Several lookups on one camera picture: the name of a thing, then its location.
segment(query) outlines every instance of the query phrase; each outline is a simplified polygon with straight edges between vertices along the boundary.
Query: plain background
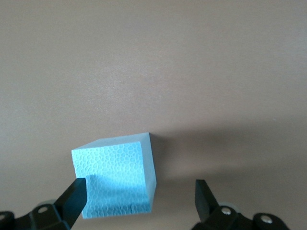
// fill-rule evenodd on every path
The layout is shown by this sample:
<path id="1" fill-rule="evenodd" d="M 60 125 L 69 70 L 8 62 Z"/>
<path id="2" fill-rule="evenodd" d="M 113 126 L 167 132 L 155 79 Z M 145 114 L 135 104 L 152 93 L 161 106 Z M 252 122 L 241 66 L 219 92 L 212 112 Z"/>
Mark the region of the plain background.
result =
<path id="1" fill-rule="evenodd" d="M 75 230 L 189 230 L 195 179 L 307 226 L 307 1 L 0 2 L 0 209 L 75 179 L 71 150 L 152 134 L 151 214 Z"/>

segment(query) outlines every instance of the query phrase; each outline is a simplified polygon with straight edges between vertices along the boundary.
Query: blue block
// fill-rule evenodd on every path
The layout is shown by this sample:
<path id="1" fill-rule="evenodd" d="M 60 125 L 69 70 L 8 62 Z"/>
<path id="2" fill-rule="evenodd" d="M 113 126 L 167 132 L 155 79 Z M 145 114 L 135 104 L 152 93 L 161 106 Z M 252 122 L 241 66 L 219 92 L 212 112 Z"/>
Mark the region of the blue block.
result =
<path id="1" fill-rule="evenodd" d="M 86 179 L 84 219 L 151 212 L 156 178 L 149 133 L 99 139 L 71 151 Z"/>

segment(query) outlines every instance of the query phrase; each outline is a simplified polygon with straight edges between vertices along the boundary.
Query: textured foam surface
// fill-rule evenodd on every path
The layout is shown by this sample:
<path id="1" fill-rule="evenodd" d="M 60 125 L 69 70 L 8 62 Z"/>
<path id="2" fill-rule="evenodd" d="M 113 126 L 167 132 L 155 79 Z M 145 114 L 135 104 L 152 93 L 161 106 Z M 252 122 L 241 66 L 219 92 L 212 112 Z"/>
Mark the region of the textured foam surface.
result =
<path id="1" fill-rule="evenodd" d="M 86 178 L 83 218 L 150 212 L 156 178 L 149 133 L 99 139 L 71 151 L 77 178 Z"/>

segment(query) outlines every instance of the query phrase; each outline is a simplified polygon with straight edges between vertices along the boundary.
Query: styrofoam block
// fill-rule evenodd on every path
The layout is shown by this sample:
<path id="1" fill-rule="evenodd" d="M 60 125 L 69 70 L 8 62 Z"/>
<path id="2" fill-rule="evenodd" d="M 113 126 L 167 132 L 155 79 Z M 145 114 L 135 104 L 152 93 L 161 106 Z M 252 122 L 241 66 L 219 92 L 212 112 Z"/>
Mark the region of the styrofoam block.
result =
<path id="1" fill-rule="evenodd" d="M 86 178 L 83 218 L 152 210 L 156 177 L 149 133 L 99 139 L 71 151 L 77 178 Z"/>

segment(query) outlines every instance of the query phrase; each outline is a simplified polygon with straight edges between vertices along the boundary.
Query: black bracket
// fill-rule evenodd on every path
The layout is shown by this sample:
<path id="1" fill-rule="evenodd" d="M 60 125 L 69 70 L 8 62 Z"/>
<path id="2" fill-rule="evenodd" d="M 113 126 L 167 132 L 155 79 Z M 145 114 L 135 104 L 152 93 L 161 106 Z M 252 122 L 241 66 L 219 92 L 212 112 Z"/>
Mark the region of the black bracket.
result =
<path id="1" fill-rule="evenodd" d="M 70 230 L 87 201 L 86 180 L 76 179 L 54 204 L 40 205 L 16 218 L 0 212 L 0 230 Z"/>
<path id="2" fill-rule="evenodd" d="M 258 213 L 250 220 L 231 207 L 220 206 L 204 180 L 196 180 L 195 205 L 201 222 L 192 230 L 289 230 L 272 214 Z"/>

